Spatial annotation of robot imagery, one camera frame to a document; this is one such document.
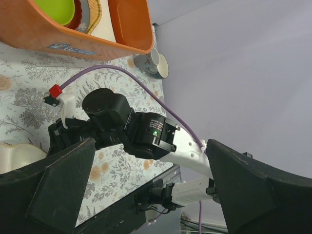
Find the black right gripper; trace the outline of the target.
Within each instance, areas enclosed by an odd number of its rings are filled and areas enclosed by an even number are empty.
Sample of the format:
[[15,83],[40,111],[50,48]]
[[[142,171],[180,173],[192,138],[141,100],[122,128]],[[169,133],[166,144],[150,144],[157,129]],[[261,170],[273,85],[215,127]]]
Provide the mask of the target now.
[[59,153],[87,138],[93,138],[95,140],[96,150],[101,149],[102,142],[99,130],[91,121],[66,118],[65,123],[68,124],[67,128],[63,126],[63,122],[59,118],[48,127],[50,147],[47,156]]

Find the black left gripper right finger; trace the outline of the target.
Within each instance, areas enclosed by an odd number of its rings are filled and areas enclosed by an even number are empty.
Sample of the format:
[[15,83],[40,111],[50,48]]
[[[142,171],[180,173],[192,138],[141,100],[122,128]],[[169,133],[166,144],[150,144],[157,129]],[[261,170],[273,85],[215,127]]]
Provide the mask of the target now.
[[209,139],[216,192],[230,234],[310,234],[312,180]]

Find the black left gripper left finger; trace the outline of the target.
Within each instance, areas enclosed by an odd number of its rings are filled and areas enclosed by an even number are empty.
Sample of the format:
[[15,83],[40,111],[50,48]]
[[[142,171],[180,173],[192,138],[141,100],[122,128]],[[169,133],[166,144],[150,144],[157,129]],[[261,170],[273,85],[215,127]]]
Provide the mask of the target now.
[[0,176],[2,234],[72,234],[95,155],[92,138]]

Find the cream divided plate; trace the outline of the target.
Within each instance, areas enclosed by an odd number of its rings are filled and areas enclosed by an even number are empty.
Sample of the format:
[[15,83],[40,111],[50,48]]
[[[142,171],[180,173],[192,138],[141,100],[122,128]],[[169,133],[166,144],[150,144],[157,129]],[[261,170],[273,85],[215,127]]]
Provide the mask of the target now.
[[4,174],[44,159],[47,153],[32,144],[0,144],[0,173]]

